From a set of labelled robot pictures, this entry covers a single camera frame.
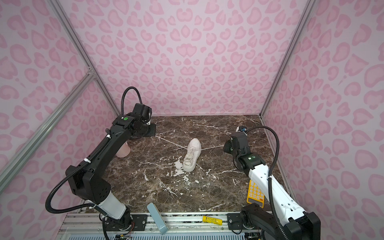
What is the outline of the white shoelace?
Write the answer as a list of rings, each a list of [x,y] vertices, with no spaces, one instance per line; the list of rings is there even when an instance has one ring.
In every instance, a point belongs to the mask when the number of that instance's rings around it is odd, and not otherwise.
[[[182,148],[182,149],[185,149],[185,150],[187,149],[187,147],[185,147],[185,146],[176,144],[176,143],[171,142],[171,141],[169,141],[169,140],[166,140],[166,139],[164,139],[164,138],[162,138],[162,137],[159,137],[159,136],[155,136],[155,137],[158,138],[158,139],[160,139],[160,140],[163,140],[163,141],[165,141],[165,142],[167,142],[167,143],[170,143],[170,144],[172,144],[172,145],[175,145],[175,146],[177,146],[177,147],[179,147],[179,148]],[[210,149],[222,148],[223,146],[224,146],[224,145],[214,146],[214,147],[204,148],[204,149],[201,149],[201,150],[203,151],[203,150],[210,150]]]

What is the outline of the white knit sneaker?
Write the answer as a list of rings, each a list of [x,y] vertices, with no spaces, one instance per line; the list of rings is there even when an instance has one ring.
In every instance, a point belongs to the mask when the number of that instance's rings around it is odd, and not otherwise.
[[[197,138],[192,139],[189,142],[189,145],[187,147],[187,154],[183,161],[183,170],[185,172],[190,173],[195,169],[201,151],[201,142]]]

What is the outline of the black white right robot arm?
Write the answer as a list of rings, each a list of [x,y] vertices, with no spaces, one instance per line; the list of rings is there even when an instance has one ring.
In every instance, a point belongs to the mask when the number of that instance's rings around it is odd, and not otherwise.
[[[244,131],[231,134],[223,151],[232,155],[236,168],[254,182],[271,206],[271,213],[257,204],[242,208],[242,224],[256,227],[275,240],[319,240],[321,221],[314,213],[308,213],[279,184],[266,162],[252,153],[248,136]]]

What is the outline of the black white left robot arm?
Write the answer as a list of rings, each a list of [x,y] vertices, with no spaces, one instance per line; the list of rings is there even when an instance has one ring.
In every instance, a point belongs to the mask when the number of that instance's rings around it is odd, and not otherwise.
[[[107,224],[121,230],[128,229],[132,224],[130,209],[114,196],[110,183],[103,179],[103,175],[118,150],[128,140],[153,137],[156,134],[156,125],[151,125],[150,121],[151,115],[148,113],[119,115],[112,126],[106,129],[106,137],[83,161],[86,166],[68,180],[74,195],[106,216]]]

